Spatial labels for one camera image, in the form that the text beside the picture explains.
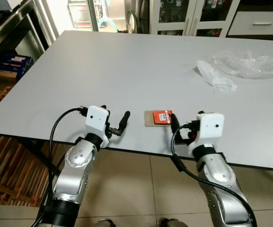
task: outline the beige floor tile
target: beige floor tile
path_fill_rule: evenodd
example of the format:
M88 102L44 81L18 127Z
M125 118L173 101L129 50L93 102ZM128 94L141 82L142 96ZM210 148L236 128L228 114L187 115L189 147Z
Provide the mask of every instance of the beige floor tile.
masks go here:
M117 227L156 227L155 215L109 217ZM78 218L75 227L92 227L102 218Z
M79 217L154 214L149 156L100 151Z
M273 227L273 210L259 210L255 211L257 225L259 227ZM202 214L172 214L172 215L158 215L158 222L162 218L176 218L189 227L213 227L211 216L209 213Z
M0 220L0 227L29 227L33 224L32 219L13 219L13 220Z
M259 227L273 227L273 210L259 210L255 212Z
M122 216L109 217L117 227L156 227L155 215L144 216ZM75 227L92 227L102 217L78 218ZM3 219L0 220L0 227L29 227L33 224L32 219Z
M196 173L196 163L184 160ZM172 161L151 156L156 214L182 214L209 212L206 197L198 183L179 173Z
M252 209L273 209L273 171L234 167L234 172Z
M28 219L35 218L38 213L37 207L20 207L0 205L0 218L3 219Z

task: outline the red package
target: red package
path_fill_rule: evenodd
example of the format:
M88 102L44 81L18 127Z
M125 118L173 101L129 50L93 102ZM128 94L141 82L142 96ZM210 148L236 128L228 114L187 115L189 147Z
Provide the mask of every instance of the red package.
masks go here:
M155 124L171 124L172 110L153 111Z

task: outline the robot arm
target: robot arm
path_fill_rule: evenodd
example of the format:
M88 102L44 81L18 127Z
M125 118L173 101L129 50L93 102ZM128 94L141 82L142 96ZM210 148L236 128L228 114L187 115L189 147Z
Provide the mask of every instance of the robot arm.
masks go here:
M172 124L178 125L175 115L171 116ZM191 131L189 138L180 138L177 143L187 143L187 153L192 155L197 162L199 176L209 182L224 186L245 201L236 176L227 164L222 153L216 153L215 144L222 136L224 116L218 113L200 113L196 121L189 122ZM216 227L253 227L252 220L245 206L233 195L219 188L200 183L208 200L211 217Z
M124 131L130 112L126 112L119 128L109 127L106 107L90 106L86 115L86 136L78 138L75 146L65 154L65 165L54 189L52 203L44 208L39 227L73 227L87 187L88 174L97 152L109 143L112 133L120 136Z

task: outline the clear plastic wrap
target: clear plastic wrap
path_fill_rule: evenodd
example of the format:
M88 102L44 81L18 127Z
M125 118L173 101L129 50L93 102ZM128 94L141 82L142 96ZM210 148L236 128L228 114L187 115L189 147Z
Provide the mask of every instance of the clear plastic wrap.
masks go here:
M273 58L252 51L233 53L223 51L209 61L222 72L246 79L273 78Z

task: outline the white drawer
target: white drawer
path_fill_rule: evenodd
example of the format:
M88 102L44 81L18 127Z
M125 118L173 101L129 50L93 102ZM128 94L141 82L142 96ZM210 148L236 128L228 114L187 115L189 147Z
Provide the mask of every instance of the white drawer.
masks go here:
M237 12L228 35L273 35L273 12Z

